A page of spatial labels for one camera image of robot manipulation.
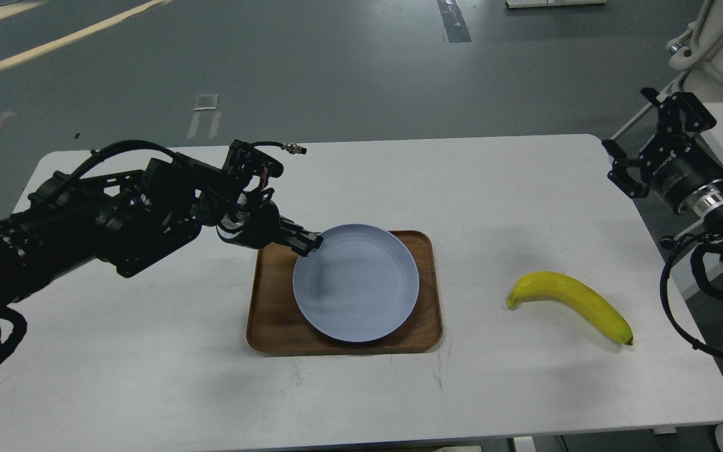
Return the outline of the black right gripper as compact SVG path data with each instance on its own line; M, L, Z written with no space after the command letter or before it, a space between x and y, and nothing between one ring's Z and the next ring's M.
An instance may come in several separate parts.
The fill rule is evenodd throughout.
M642 88L641 95L657 111L655 134L639 158L629 158L613 139L602 140L612 159L608 180L628 198L655 194L675 215L686 214L701 193L723 194L723 166L694 138L717 125L714 115L692 92L663 95ZM630 175L630 168L639 168L641 182Z

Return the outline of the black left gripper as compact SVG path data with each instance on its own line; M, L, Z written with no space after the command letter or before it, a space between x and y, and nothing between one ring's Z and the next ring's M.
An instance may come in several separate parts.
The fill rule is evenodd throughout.
M306 230L290 218L281 217L278 206L272 201L258 210L238 212L237 215L237 222L226 215L217 225L217 235L224 243L249 249L280 244L301 257L307 257L310 252L319 249L324 240L321 235Z

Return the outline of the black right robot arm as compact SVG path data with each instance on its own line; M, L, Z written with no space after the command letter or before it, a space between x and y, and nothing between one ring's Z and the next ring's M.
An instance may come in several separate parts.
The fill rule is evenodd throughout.
M699 144L699 136L715 127L717 121L695 94L661 94L652 87L641 89L646 108L657 114L654 135L630 158L616 137L602 146L612 160L608 180L628 198L655 194L675 215L694 212L702 232L669 235L661 244L669 249L660 276L660 299L666 317L675 332L697 351L723 360L723 351L715 349L685 331L675 320L668 299L668 281L675 260L686 250L691 252L690 268L698 288L723 301L723 289L708 277L705 256L718 256L723 263L723 166Z

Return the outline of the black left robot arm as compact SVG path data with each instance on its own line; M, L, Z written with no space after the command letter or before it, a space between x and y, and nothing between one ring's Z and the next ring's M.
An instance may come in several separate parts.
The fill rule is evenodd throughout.
M281 162L264 141L233 141L223 166L143 140L118 141L66 174L54 172L29 208L0 221L0 365L28 321L12 304L92 260L129 278L183 248L204 227L249 249L281 244L301 257L322 238L282 217L270 178Z

